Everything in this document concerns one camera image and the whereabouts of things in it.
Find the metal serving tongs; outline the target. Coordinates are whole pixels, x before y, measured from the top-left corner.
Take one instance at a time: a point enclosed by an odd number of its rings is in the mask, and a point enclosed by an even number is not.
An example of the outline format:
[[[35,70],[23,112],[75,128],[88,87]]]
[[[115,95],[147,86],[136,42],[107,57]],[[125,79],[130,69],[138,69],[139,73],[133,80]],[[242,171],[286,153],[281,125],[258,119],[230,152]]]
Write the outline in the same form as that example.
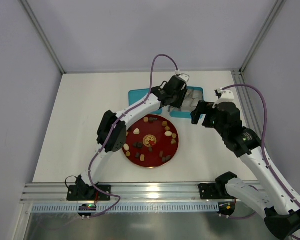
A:
[[[167,111],[169,113],[171,113],[171,112],[181,112],[182,110],[180,108],[177,108],[177,107],[169,106]]]

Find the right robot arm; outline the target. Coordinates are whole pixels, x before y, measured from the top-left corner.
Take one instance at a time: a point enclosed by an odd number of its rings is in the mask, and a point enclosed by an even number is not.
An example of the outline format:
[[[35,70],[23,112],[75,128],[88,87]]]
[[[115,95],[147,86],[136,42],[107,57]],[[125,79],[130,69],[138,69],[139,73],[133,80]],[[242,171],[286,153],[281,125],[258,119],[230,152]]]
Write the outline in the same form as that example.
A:
[[[233,102],[199,101],[191,113],[191,123],[196,125],[204,115],[202,125],[213,128],[225,146],[254,174],[262,186],[257,191],[237,175],[227,172],[216,179],[217,190],[241,200],[265,222],[268,230],[279,240],[284,240],[300,230],[300,195],[277,169],[261,139],[243,126],[241,112]]]

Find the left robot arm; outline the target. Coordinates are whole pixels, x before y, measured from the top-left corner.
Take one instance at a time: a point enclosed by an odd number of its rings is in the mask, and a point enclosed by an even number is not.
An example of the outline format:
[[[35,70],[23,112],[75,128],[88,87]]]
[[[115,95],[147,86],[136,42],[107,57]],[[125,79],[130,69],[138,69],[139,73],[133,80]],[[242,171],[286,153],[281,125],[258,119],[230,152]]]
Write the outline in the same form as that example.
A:
[[[163,86],[149,89],[148,94],[128,108],[104,113],[97,130],[97,152],[90,161],[88,169],[76,177],[75,183],[67,187],[68,201],[92,201],[97,193],[108,195],[97,188],[102,170],[113,153],[121,150],[126,143],[127,130],[146,115],[171,106],[180,108],[187,92],[190,77],[184,73],[177,73]]]

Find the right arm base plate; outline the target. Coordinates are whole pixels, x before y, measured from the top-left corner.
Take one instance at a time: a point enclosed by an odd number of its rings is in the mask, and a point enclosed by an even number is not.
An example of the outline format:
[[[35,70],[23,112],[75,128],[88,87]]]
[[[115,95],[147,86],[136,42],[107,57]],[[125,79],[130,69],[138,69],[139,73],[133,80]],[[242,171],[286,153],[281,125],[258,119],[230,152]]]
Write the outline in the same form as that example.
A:
[[[198,189],[201,200],[217,200],[220,198],[215,183],[200,183]]]

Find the red round chocolate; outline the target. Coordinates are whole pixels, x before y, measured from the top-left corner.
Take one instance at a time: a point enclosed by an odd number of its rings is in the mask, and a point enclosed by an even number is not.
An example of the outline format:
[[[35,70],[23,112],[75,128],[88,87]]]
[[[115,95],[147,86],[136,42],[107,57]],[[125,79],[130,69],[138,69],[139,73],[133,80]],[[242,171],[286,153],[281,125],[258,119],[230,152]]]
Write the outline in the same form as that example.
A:
[[[150,143],[151,146],[154,146],[154,145],[156,145],[157,141],[156,140],[150,140],[149,143]]]

